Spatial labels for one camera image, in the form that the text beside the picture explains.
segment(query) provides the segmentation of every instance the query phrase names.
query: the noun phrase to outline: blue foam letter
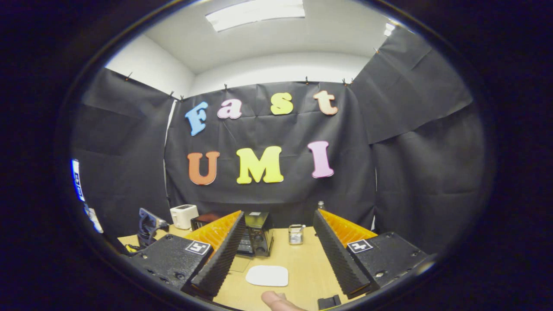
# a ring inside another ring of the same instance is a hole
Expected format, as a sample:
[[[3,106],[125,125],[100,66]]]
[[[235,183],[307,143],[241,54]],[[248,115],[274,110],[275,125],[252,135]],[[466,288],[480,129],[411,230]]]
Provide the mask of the blue foam letter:
[[[192,136],[200,133],[204,130],[204,128],[206,128],[206,125],[201,122],[205,121],[207,118],[204,109],[207,109],[207,102],[202,101],[199,105],[192,108],[192,110],[184,115],[184,117],[190,121],[190,127],[192,127],[192,132],[190,134]]]

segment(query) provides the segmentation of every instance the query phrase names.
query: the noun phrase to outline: foam letter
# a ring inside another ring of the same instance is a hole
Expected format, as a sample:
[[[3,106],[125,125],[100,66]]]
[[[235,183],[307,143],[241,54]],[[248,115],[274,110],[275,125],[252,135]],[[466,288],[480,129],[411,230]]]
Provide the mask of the foam letter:
[[[236,179],[239,184],[249,184],[252,178],[248,171],[251,172],[253,179],[259,183],[263,171],[265,177],[263,181],[266,183],[280,183],[284,180],[284,176],[280,175],[279,154],[282,149],[278,146],[267,147],[258,160],[253,150],[250,148],[239,149],[236,154],[240,157],[240,177]]]
[[[200,175],[200,159],[203,155],[199,152],[190,153],[188,155],[188,176],[196,185],[209,185],[217,176],[217,158],[219,152],[210,151],[206,153],[206,158],[209,160],[207,175]]]
[[[334,100],[334,95],[328,94],[327,91],[320,91],[313,95],[313,98],[318,100],[319,109],[326,115],[335,115],[338,108],[330,106],[330,100]]]
[[[190,121],[190,127],[192,127],[192,132],[190,132],[190,134],[192,136],[200,133],[206,128],[206,125],[201,122],[205,121],[207,117],[204,109],[207,109],[207,102],[202,101],[184,115],[184,117]]]
[[[309,143],[307,147],[313,152],[313,163],[315,165],[315,170],[311,176],[313,176],[313,178],[321,178],[334,175],[334,170],[328,166],[328,158],[326,156],[326,147],[328,147],[328,142],[312,142]]]
[[[221,106],[223,108],[219,109],[219,111],[217,112],[217,116],[221,119],[238,119],[242,115],[242,113],[240,112],[242,102],[238,99],[223,101]]]
[[[291,102],[292,95],[290,93],[276,93],[271,97],[271,112],[274,115],[287,115],[294,109],[294,104]]]

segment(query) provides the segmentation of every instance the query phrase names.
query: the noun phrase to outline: table surface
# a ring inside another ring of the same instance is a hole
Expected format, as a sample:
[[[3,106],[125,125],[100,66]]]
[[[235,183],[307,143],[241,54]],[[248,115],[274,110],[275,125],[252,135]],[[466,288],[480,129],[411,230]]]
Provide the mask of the table surface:
[[[182,230],[174,225],[169,226],[169,233],[185,237],[190,230]],[[163,230],[156,232],[156,239],[167,234]],[[340,296],[345,304],[353,299],[347,299],[342,293],[338,280],[332,271],[319,238],[315,236],[313,227],[304,229],[302,245],[288,244],[288,229],[274,229],[274,244],[270,257],[247,257],[237,255],[231,266],[225,282],[214,302],[245,311],[269,311],[261,300],[265,291],[284,293],[286,298],[300,308],[318,310],[317,300]],[[122,244],[138,245],[136,235],[120,237]],[[288,269],[288,285],[285,287],[268,287],[252,285],[246,281],[246,274],[254,266],[282,266]]]

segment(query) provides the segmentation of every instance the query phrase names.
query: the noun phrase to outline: white ceiling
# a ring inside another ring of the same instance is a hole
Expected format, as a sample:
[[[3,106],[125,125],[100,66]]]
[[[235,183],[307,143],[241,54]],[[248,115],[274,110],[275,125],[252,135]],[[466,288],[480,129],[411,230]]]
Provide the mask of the white ceiling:
[[[354,0],[304,0],[305,18],[264,20],[220,33],[205,18],[241,2],[244,0],[198,1],[150,28],[146,36],[194,74],[278,53],[316,51],[371,57],[386,39],[388,19]]]

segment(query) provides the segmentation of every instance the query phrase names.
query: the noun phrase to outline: white wall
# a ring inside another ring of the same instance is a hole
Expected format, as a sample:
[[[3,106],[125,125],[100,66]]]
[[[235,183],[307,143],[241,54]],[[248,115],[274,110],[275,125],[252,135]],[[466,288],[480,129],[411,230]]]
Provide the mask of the white wall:
[[[145,35],[141,35],[115,55],[106,68],[142,82],[164,93],[189,97],[194,74],[183,63]]]
[[[351,82],[369,58],[338,53],[273,54],[227,64],[198,74],[189,96],[241,85],[309,81]]]

